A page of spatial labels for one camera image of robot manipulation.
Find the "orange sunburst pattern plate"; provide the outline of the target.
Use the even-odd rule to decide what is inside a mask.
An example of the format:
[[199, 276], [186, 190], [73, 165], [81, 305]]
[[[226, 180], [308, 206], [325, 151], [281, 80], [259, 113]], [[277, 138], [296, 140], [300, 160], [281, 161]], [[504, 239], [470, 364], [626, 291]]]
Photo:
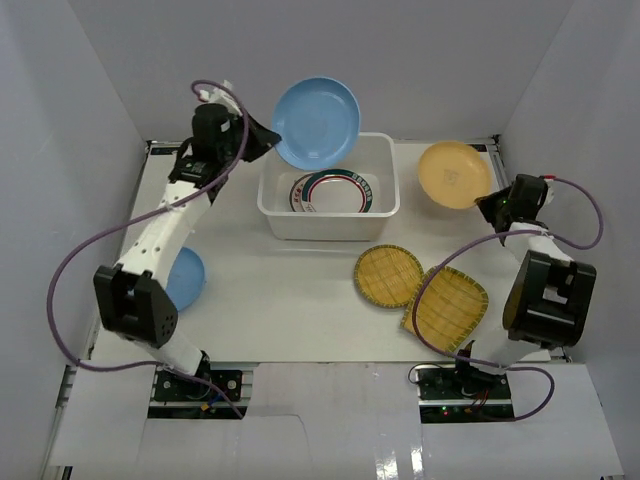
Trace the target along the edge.
[[302, 205], [301, 195], [304, 186], [311, 176], [312, 173], [308, 173], [294, 181], [289, 193], [289, 206], [293, 212], [302, 213], [305, 211]]

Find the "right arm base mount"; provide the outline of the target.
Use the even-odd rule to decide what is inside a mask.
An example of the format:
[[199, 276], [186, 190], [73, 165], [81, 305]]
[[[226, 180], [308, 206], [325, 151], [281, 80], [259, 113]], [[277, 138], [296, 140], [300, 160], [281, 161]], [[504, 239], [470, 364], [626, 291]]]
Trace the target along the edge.
[[456, 360], [414, 365], [407, 378], [417, 387], [423, 425], [510, 422], [515, 418], [505, 374], [491, 375]]

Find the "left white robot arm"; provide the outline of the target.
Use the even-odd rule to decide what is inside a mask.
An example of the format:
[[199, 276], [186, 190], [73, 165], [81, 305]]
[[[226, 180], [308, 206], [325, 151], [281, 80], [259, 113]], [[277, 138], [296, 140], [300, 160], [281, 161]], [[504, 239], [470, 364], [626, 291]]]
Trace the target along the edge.
[[205, 396], [212, 377], [204, 367], [206, 353], [178, 329], [178, 309], [166, 291], [171, 268], [229, 169], [259, 159], [280, 140], [250, 115], [218, 103], [198, 106], [192, 135], [175, 154], [159, 215], [114, 266], [101, 266], [94, 275], [103, 328], [178, 371], [177, 387], [188, 398]]

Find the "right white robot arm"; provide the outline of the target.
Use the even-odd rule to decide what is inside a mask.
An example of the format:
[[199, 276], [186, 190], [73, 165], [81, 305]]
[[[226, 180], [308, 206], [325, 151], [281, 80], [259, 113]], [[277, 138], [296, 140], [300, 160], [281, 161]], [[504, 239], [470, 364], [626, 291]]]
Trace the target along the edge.
[[502, 311], [502, 327], [472, 341], [451, 374], [453, 390], [472, 399], [524, 357], [574, 346], [584, 331], [597, 271], [574, 260], [537, 220], [552, 197], [550, 177], [519, 174], [513, 183], [476, 200], [501, 245], [519, 262]]

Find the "yellow plastic plate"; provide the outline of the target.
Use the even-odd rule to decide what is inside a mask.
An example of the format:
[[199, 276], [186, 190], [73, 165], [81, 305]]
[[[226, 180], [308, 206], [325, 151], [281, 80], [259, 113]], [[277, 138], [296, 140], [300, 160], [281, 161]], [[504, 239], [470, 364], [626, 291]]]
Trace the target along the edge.
[[428, 147], [418, 162], [418, 180], [435, 203], [454, 210], [476, 205], [491, 193], [491, 172], [470, 145], [446, 141]]

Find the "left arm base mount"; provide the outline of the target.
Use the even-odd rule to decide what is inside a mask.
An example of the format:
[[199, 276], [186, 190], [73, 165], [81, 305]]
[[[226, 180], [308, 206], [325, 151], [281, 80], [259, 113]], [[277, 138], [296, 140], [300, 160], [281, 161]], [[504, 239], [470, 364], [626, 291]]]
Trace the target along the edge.
[[[249, 395], [244, 372], [237, 369], [212, 370], [209, 381], [218, 387], [242, 416]], [[219, 392], [206, 385], [158, 370], [151, 391], [147, 417], [165, 420], [240, 420]]]

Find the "white green-rimmed plate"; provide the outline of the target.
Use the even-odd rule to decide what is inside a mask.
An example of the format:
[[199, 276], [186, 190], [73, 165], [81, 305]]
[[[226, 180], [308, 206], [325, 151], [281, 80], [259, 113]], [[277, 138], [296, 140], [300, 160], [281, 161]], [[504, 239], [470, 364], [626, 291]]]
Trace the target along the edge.
[[312, 173], [301, 200], [306, 213], [367, 213], [373, 205], [373, 189], [354, 171], [327, 169]]

